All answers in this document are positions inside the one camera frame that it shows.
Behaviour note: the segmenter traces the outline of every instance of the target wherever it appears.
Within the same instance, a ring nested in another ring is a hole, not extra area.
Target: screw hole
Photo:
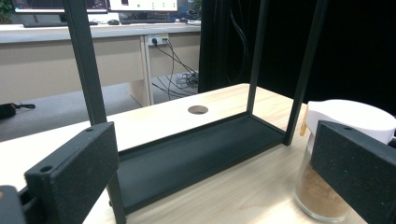
[[[189,108],[189,112],[194,115],[203,115],[207,113],[207,111],[209,111],[209,109],[203,105],[193,105]]]
[[[50,171],[50,169],[52,169],[52,166],[44,166],[40,169],[40,172],[45,173],[47,171]]]

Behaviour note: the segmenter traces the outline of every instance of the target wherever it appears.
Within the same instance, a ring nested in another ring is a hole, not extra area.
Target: computer monitor
[[[62,0],[11,0],[19,14],[63,14]],[[85,0],[88,13],[107,13],[106,0]]]
[[[177,0],[107,0],[110,12],[177,12]]]

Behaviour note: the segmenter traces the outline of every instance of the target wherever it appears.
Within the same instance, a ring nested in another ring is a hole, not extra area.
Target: wooden table
[[[241,84],[108,117],[115,121],[119,151],[229,117],[246,110]],[[286,130],[292,100],[258,88],[254,114]],[[192,105],[209,111],[193,115]],[[127,216],[127,223],[320,223],[292,198],[309,133],[300,136],[300,113],[292,144],[279,145]],[[23,172],[84,128],[83,122],[0,143],[0,185],[24,187]],[[115,223],[104,192],[84,223]],[[355,213],[342,223],[364,223]]]

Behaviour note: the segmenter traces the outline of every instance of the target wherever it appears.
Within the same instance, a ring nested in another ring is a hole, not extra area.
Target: glass jar
[[[312,148],[307,146],[295,183],[294,199],[309,216],[317,220],[342,221],[351,207],[312,169],[311,156]]]

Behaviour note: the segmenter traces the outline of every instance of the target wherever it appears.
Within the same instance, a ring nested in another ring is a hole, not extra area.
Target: metal rod
[[[256,97],[257,82],[259,79],[262,63],[262,47],[264,45],[264,33],[267,23],[269,0],[262,0],[260,4],[259,22],[257,25],[256,43],[254,47],[253,64],[251,68],[250,87],[247,98],[247,112],[253,114],[254,99]]]
[[[69,33],[76,56],[79,78],[91,126],[106,122],[106,110],[100,85],[91,29],[85,1],[63,0]],[[117,173],[107,185],[114,216],[118,224],[126,223]]]
[[[300,71],[296,92],[294,93],[294,101],[290,112],[290,119],[288,128],[286,130],[285,141],[283,142],[283,144],[286,146],[291,144],[294,130],[297,125],[297,120],[305,95],[306,85],[308,83],[315,53],[318,47],[320,32],[326,17],[327,5],[329,5],[328,0],[318,0],[317,6],[315,8],[314,19],[312,20],[311,31],[309,32],[308,42],[305,48],[303,65]]]

